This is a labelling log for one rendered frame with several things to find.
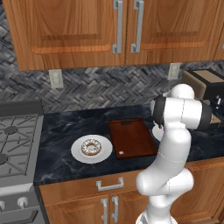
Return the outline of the wooden upper cupboard door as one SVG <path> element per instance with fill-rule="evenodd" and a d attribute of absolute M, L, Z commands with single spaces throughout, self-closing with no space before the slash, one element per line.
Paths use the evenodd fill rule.
<path fill-rule="evenodd" d="M 128 0 L 122 0 L 122 51 L 114 0 L 2 0 L 21 71 L 121 66 Z"/>
<path fill-rule="evenodd" d="M 218 45 L 215 50 L 214 60 L 224 60 L 224 26 L 222 28 Z"/>
<path fill-rule="evenodd" d="M 128 65 L 213 60 L 224 25 L 224 0 L 143 0 L 141 49 L 131 52 L 137 37 L 137 10 L 128 1 Z"/>

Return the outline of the grey gas hob stove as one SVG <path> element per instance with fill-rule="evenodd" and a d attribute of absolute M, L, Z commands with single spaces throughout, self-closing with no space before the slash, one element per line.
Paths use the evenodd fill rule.
<path fill-rule="evenodd" d="M 33 184 L 44 113 L 41 101 L 0 103 L 0 224 L 46 224 Z M 22 209 L 18 199 L 26 197 Z"/>

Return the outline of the wooden cupboard door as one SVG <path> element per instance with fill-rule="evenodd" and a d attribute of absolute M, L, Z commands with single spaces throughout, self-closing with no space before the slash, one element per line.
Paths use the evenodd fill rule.
<path fill-rule="evenodd" d="M 112 213 L 114 202 L 112 197 L 118 196 L 119 210 L 118 222 L 114 223 Z M 147 206 L 147 196 L 141 195 L 137 190 L 111 193 L 109 197 L 109 224 L 136 224 L 138 216 Z"/>
<path fill-rule="evenodd" d="M 218 45 L 215 50 L 214 60 L 224 60 L 224 26 L 222 28 Z"/>
<path fill-rule="evenodd" d="M 131 52 L 137 37 L 137 10 L 128 1 L 128 65 L 213 60 L 224 25 L 224 0 L 143 0 L 141 49 Z"/>
<path fill-rule="evenodd" d="M 128 0 L 122 0 L 122 51 L 114 0 L 2 0 L 21 71 L 121 66 Z"/>
<path fill-rule="evenodd" d="M 171 207 L 171 216 L 178 224 L 211 218 L 216 200 L 224 184 L 224 167 L 192 171 L 194 185 Z"/>
<path fill-rule="evenodd" d="M 109 201 L 109 196 L 72 199 L 46 206 L 49 224 L 103 224 L 102 199 Z"/>

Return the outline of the white round plate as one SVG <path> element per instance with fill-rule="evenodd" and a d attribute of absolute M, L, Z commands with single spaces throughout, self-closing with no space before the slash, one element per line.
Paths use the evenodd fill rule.
<path fill-rule="evenodd" d="M 159 128 L 158 126 L 154 126 L 152 129 L 152 134 L 158 141 L 161 141 L 161 139 L 164 135 L 164 129 Z"/>
<path fill-rule="evenodd" d="M 95 156 L 87 156 L 82 153 L 81 145 L 88 139 L 95 139 L 101 143 L 101 151 Z M 71 153 L 75 159 L 85 164 L 96 164 L 107 159 L 113 150 L 112 143 L 104 136 L 87 135 L 78 138 L 72 145 Z"/>

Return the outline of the beige and black coffee machine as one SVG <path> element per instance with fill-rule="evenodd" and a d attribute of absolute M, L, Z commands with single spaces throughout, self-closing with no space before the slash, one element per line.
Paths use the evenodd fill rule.
<path fill-rule="evenodd" d="M 189 85 L 194 91 L 194 98 L 202 103 L 199 130 L 219 127 L 221 120 L 213 115 L 210 104 L 216 102 L 219 107 L 224 99 L 224 78 L 211 69 L 187 70 L 183 72 L 180 83 Z"/>

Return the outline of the wooden lower cupboard door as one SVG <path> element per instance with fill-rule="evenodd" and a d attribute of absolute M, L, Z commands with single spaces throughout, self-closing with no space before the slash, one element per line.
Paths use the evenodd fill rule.
<path fill-rule="evenodd" d="M 72 199 L 46 206 L 49 224 L 103 224 L 102 199 L 109 201 L 109 196 Z"/>
<path fill-rule="evenodd" d="M 112 213 L 114 202 L 112 197 L 118 196 L 119 210 L 118 222 L 114 223 Z M 136 224 L 138 216 L 147 206 L 147 196 L 141 195 L 137 190 L 111 193 L 109 197 L 109 224 Z"/>
<path fill-rule="evenodd" d="M 224 184 L 224 167 L 192 171 L 194 185 L 171 207 L 171 216 L 178 224 L 211 218 L 216 200 Z"/>

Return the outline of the white wall socket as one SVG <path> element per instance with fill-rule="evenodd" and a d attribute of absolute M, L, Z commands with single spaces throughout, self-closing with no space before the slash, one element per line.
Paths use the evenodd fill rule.
<path fill-rule="evenodd" d="M 171 63 L 168 73 L 168 80 L 176 80 L 179 76 L 180 63 Z"/>
<path fill-rule="evenodd" d="M 49 77 L 50 77 L 50 82 L 51 82 L 52 88 L 63 88 L 64 87 L 61 69 L 50 70 Z"/>

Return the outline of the white sprinkled donut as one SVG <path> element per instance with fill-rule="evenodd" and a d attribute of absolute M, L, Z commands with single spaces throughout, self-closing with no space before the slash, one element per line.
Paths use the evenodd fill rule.
<path fill-rule="evenodd" d="M 87 156 L 95 156 L 102 150 L 102 145 L 98 140 L 88 139 L 81 145 L 81 151 Z"/>

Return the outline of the wooden drawer front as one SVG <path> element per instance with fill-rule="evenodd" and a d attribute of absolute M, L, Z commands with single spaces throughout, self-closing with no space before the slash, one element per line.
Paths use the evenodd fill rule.
<path fill-rule="evenodd" d="M 46 206 L 58 204 L 60 202 L 94 197 L 103 194 L 122 193 L 136 190 L 136 177 L 140 171 L 128 171 L 117 174 L 110 174 L 94 178 L 84 178 L 39 187 Z M 97 181 L 101 182 L 101 187 L 117 186 L 119 178 L 123 178 L 124 186 L 116 189 L 98 190 Z"/>
<path fill-rule="evenodd" d="M 224 157 L 187 162 L 185 167 L 191 172 L 224 166 Z"/>

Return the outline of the brown wooden tray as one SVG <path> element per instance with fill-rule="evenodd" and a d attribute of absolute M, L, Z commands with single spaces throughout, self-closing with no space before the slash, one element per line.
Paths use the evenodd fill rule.
<path fill-rule="evenodd" d="M 158 152 L 143 118 L 108 121 L 109 132 L 118 159 L 155 156 Z"/>

